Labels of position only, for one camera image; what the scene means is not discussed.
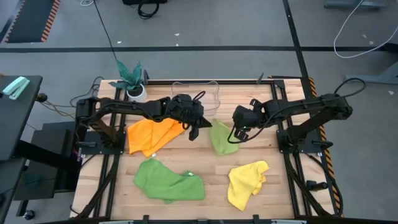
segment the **green cloth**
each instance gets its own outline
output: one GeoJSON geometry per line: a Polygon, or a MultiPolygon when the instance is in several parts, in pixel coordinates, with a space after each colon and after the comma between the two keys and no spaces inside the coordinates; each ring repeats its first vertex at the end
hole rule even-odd
{"type": "Polygon", "coordinates": [[[202,179],[186,171],[178,175],[156,159],[148,159],[140,165],[134,183],[149,198],[174,200],[203,200],[205,187],[202,179]]]}
{"type": "MultiPolygon", "coordinates": [[[[210,128],[209,134],[217,155],[223,156],[236,152],[239,149],[239,144],[231,144],[228,142],[228,136],[231,131],[225,124],[214,119],[211,121],[211,125],[212,127],[210,128]]],[[[231,136],[231,141],[238,141],[238,139],[231,136]]]]}

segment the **wooden tabletop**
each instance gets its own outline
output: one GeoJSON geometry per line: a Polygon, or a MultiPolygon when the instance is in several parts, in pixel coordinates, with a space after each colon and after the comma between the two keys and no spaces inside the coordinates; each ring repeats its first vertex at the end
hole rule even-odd
{"type": "MultiPolygon", "coordinates": [[[[115,89],[108,84],[111,81],[103,80],[101,82],[98,97],[114,97],[115,89]]],[[[305,98],[299,79],[284,81],[289,101],[305,98]]],[[[178,90],[195,93],[194,96],[203,88],[209,88],[206,91],[209,94],[206,94],[207,98],[203,98],[203,101],[205,102],[205,109],[211,109],[214,106],[214,100],[211,96],[213,86],[192,85],[189,88],[180,87],[178,90]]],[[[172,96],[170,85],[148,85],[146,90],[148,100],[172,96]]],[[[259,101],[267,101],[272,99],[272,94],[269,85],[219,85],[218,97],[221,102],[220,107],[215,114],[211,110],[207,111],[205,117],[209,121],[216,118],[232,128],[232,114],[236,106],[242,105],[250,108],[249,102],[253,98],[259,101]]],[[[110,115],[103,119],[109,122],[110,115]]],[[[126,126],[130,126],[141,119],[143,117],[128,115],[126,116],[126,126]]],[[[292,117],[294,124],[300,124],[307,119],[309,119],[308,114],[292,117]]],[[[146,158],[142,152],[130,155],[126,142],[124,154],[119,161],[111,219],[142,220],[143,215],[149,215],[152,220],[252,219],[254,214],[258,214],[262,219],[293,218],[287,174],[283,156],[278,150],[276,130],[277,126],[263,130],[257,138],[240,144],[238,152],[226,156],[216,155],[210,142],[208,129],[200,129],[199,137],[194,141],[188,140],[189,131],[185,131],[170,141],[156,152],[155,158],[178,174],[182,174],[186,170],[192,171],[203,179],[205,185],[204,200],[177,201],[171,204],[165,204],[162,200],[147,198],[143,191],[134,185],[134,176],[141,162],[146,158]],[[263,183],[261,191],[257,195],[250,197],[245,211],[241,212],[228,202],[228,173],[232,168],[256,161],[268,163],[270,169],[264,173],[267,182],[263,183]]],[[[257,129],[252,130],[249,135],[253,135],[256,131],[257,129]]],[[[74,210],[82,211],[97,189],[102,160],[103,156],[97,155],[82,168],[73,201],[74,210]]],[[[323,170],[318,164],[306,155],[301,155],[301,161],[306,180],[326,181],[323,170]]],[[[104,215],[108,199],[107,191],[104,193],[100,215],[104,215]]],[[[296,191],[300,213],[304,215],[302,196],[298,187],[296,187],[296,191]]],[[[312,192],[312,194],[326,211],[333,213],[329,191],[322,190],[312,192]]]]}

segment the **green object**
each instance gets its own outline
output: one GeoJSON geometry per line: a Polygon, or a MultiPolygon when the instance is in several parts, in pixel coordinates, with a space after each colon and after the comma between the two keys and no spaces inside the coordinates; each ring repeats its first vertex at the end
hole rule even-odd
{"type": "MultiPolygon", "coordinates": [[[[225,124],[214,119],[211,121],[211,125],[212,127],[209,130],[209,134],[217,155],[227,155],[239,149],[239,144],[231,144],[228,142],[228,136],[231,131],[225,124]]],[[[238,141],[238,139],[231,136],[231,141],[238,141]]]]}
{"type": "Polygon", "coordinates": [[[149,198],[175,200],[203,200],[205,187],[202,179],[186,171],[178,175],[155,159],[148,159],[139,167],[134,183],[149,198]]]}
{"type": "Polygon", "coordinates": [[[138,62],[132,73],[129,69],[121,62],[118,62],[118,69],[120,78],[124,81],[122,83],[110,82],[109,84],[116,88],[123,90],[135,90],[141,84],[141,63],[138,62]]]}

